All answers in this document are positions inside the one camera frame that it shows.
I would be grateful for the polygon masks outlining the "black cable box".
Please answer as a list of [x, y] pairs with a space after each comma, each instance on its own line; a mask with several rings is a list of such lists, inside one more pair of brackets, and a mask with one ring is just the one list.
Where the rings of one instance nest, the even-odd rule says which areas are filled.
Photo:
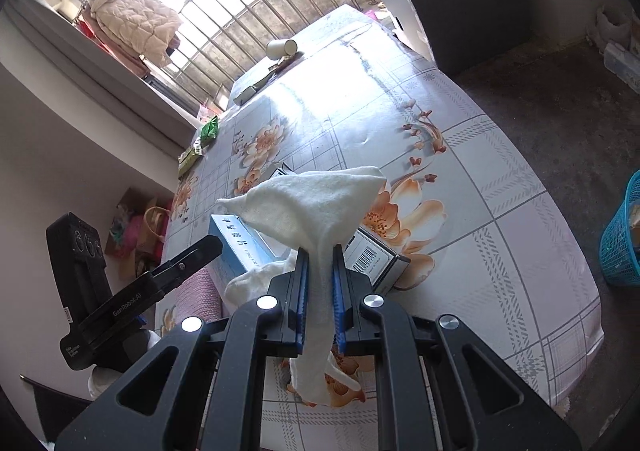
[[[257, 184], [286, 174], [294, 174], [294, 171], [283, 162], [272, 163], [262, 172]], [[258, 235], [274, 258], [281, 260], [288, 256], [288, 247], [262, 232]], [[395, 252], [381, 237], [363, 227], [344, 248], [344, 259], [348, 269], [367, 275], [374, 293], [383, 296], [390, 292], [410, 263], [408, 257]]]

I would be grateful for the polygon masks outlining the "white cloth rag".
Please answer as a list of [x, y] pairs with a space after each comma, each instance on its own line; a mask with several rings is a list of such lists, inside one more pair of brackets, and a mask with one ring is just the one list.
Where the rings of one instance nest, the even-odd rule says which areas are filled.
[[218, 200], [247, 226], [292, 249], [288, 259], [231, 280], [224, 289], [231, 306], [265, 295], [274, 277], [293, 270], [302, 249], [309, 255], [305, 344], [303, 353], [290, 360], [290, 388], [306, 405], [341, 408], [366, 399], [360, 384], [338, 367], [332, 353], [332, 260], [334, 247], [349, 242], [384, 183], [374, 166], [307, 171], [272, 178], [242, 196]]

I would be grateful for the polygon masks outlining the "blue white carton box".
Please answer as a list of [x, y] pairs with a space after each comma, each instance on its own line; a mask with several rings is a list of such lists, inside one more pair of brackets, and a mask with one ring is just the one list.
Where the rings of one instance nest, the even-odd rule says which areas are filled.
[[221, 286], [254, 268], [288, 257], [290, 249], [262, 235], [238, 216], [214, 214], [209, 234], [221, 241], [222, 253], [211, 264], [213, 278]]

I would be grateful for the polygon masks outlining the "blue plastic trash basket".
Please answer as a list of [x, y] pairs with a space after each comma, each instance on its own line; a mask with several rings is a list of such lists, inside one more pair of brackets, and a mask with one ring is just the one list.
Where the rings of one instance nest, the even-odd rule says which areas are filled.
[[639, 171], [629, 179], [620, 207], [604, 229], [599, 245], [599, 263], [608, 285], [639, 286], [639, 251], [631, 236], [632, 206], [639, 204]]

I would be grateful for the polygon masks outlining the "pink knitted sponge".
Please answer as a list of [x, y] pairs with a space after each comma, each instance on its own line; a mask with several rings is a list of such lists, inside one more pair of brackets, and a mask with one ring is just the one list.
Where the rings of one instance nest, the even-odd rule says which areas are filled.
[[194, 273], [177, 289], [175, 322], [197, 317], [205, 323], [222, 318], [222, 301], [206, 268]]

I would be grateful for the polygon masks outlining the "cardboard box with clutter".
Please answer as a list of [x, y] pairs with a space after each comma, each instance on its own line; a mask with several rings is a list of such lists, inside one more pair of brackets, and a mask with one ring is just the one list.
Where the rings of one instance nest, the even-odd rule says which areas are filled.
[[164, 245], [155, 255], [145, 254], [138, 249], [138, 238], [143, 226], [142, 217], [146, 208], [158, 205], [169, 210], [170, 200], [129, 188], [120, 198], [108, 230], [105, 254], [115, 258], [126, 258], [131, 253], [151, 258], [157, 263], [162, 257]]

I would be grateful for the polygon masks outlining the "pale green snack packet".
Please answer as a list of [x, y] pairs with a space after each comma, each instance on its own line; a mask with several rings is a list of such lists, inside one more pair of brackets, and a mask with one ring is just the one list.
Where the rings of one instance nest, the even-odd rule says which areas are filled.
[[196, 139], [189, 148], [178, 157], [178, 178], [182, 179], [202, 156], [201, 140]]

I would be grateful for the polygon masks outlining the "white paper cup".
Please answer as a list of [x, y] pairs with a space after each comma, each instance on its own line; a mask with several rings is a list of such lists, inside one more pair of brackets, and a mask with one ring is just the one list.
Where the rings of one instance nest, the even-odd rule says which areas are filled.
[[291, 38], [273, 39], [267, 44], [266, 55], [268, 59], [277, 61], [287, 56], [296, 55], [297, 50], [296, 41]]

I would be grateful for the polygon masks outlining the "window railing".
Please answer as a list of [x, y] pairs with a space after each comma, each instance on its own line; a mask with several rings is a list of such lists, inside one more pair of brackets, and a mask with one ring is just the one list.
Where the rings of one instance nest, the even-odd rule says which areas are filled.
[[180, 44], [148, 83], [186, 111], [227, 107], [237, 79], [265, 58], [275, 39], [291, 38], [343, 4], [357, 10], [376, 0], [183, 0]]

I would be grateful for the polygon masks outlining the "dark side cabinet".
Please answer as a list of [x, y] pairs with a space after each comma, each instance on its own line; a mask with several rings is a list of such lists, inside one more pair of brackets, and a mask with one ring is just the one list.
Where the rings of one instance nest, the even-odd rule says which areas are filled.
[[401, 42], [451, 76], [528, 41], [529, 0], [382, 0]]

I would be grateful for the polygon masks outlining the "pink quilted jacket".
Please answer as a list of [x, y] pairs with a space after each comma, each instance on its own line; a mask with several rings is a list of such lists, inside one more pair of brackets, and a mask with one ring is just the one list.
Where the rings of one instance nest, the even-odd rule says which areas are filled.
[[157, 67], [178, 48], [180, 15], [160, 0], [86, 0], [89, 13], [112, 39]]

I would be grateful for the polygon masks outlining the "long white box on floor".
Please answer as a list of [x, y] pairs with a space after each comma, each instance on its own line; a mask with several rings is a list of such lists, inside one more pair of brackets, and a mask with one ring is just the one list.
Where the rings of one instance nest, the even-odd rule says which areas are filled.
[[639, 59], [615, 41], [610, 41], [603, 53], [604, 66], [635, 93], [640, 93]]

